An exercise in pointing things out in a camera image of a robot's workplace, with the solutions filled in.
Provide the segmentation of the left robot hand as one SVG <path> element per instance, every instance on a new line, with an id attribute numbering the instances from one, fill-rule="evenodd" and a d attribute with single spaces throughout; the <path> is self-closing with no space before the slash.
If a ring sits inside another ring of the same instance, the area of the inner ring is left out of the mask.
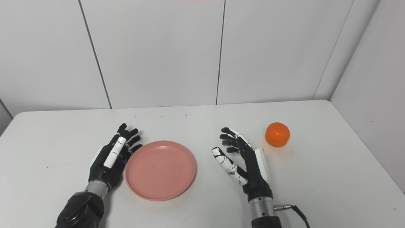
<path id="1" fill-rule="evenodd" d="M 121 124 L 110 142 L 102 147 L 95 158 L 88 181 L 101 181 L 107 185 L 109 191 L 113 190 L 119 184 L 130 157 L 142 147 L 140 140 L 137 128 L 127 130 L 127 124 Z"/>

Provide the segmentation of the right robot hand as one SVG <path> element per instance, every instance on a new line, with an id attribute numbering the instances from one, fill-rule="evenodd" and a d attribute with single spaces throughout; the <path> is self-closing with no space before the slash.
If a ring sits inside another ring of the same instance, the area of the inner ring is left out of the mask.
<path id="1" fill-rule="evenodd" d="M 242 157 L 246 170 L 234 163 L 220 147 L 214 147 L 211 152 L 228 176 L 242 186 L 248 201 L 263 197 L 273 199 L 269 182 L 260 171 L 259 159 L 249 142 L 240 133 L 228 127 L 221 129 L 220 139 L 222 145 L 227 147 L 227 153 L 238 153 Z"/>

